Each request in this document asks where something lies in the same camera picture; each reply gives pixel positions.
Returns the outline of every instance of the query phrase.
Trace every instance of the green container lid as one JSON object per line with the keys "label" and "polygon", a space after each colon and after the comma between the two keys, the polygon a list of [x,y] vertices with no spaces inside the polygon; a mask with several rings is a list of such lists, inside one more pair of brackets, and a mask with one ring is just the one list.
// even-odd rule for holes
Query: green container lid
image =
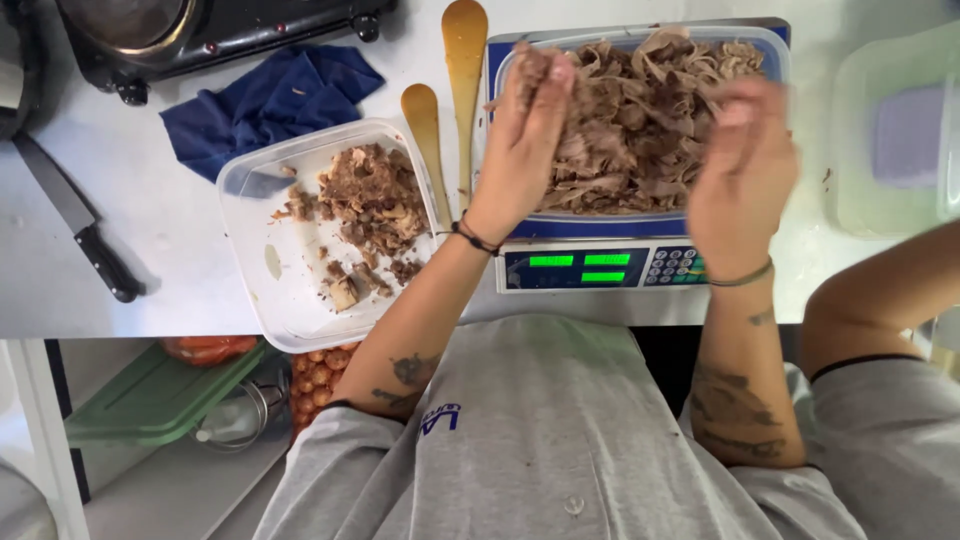
{"label": "green container lid", "polygon": [[267,342],[226,364],[193,367],[159,343],[63,421],[72,448],[93,443],[159,446],[190,431],[263,357]]}

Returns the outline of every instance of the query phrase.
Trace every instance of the black pot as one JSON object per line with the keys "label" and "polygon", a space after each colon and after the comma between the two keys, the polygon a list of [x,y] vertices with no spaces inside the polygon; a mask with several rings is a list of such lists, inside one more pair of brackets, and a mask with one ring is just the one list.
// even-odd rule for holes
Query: black pot
{"label": "black pot", "polygon": [[0,0],[0,140],[10,139],[39,107],[44,64],[34,3]]}

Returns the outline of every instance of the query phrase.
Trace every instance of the tattoo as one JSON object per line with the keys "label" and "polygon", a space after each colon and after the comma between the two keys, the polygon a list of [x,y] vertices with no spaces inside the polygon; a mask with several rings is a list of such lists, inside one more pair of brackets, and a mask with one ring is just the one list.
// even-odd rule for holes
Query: tattoo
{"label": "tattoo", "polygon": [[747,441],[737,441],[733,439],[728,439],[727,437],[721,437],[720,435],[710,431],[710,430],[700,430],[700,433],[707,439],[711,441],[718,442],[724,446],[729,446],[731,448],[736,448],[743,452],[749,453],[753,457],[760,457],[769,459],[771,457],[779,457],[783,447],[786,446],[786,439],[774,439],[771,441],[764,441],[759,443],[752,443]]}
{"label": "tattoo", "polygon": [[371,394],[375,398],[389,401],[390,408],[403,409],[403,408],[408,408],[416,405],[417,402],[420,400],[420,396],[423,395],[423,392],[414,392],[413,394],[410,394],[408,396],[398,396],[397,394],[393,394],[391,392],[387,392],[379,388],[374,388]]}
{"label": "tattoo", "polygon": [[407,386],[414,388],[424,388],[430,382],[430,378],[437,371],[440,365],[441,355],[428,356],[421,358],[419,353],[413,353],[408,358],[401,358],[390,361],[394,364],[394,375],[396,379]]}
{"label": "tattoo", "polygon": [[747,320],[750,321],[750,324],[754,325],[755,327],[761,327],[767,323],[772,323],[775,321],[774,307],[770,306],[769,309],[763,311],[762,313],[751,315],[747,317]]}
{"label": "tattoo", "polygon": [[707,422],[726,426],[780,426],[767,405],[750,390],[750,380],[707,367],[693,368],[690,406]]}

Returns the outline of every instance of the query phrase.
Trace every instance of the knife handle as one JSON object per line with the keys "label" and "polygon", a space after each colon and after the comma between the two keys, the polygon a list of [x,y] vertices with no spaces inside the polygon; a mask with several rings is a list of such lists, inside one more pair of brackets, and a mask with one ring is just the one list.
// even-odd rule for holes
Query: knife handle
{"label": "knife handle", "polygon": [[84,251],[86,258],[93,263],[93,269],[100,274],[100,278],[107,284],[113,297],[124,304],[133,302],[144,287],[133,278],[127,266],[104,243],[97,226],[91,225],[73,238]]}

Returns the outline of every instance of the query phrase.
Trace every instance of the hand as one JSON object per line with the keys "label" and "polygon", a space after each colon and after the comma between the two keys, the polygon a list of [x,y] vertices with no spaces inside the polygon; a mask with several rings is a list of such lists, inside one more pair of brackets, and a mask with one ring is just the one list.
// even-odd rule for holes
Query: hand
{"label": "hand", "polygon": [[687,228],[710,277],[734,281],[767,263],[799,165],[782,86],[745,79],[718,97],[723,110],[690,193]]}
{"label": "hand", "polygon": [[487,138],[480,181],[464,218],[480,239],[494,245],[543,199],[573,88],[573,64],[566,56],[555,55],[550,74],[527,110],[516,91],[520,65],[514,62],[507,76],[503,102]]}

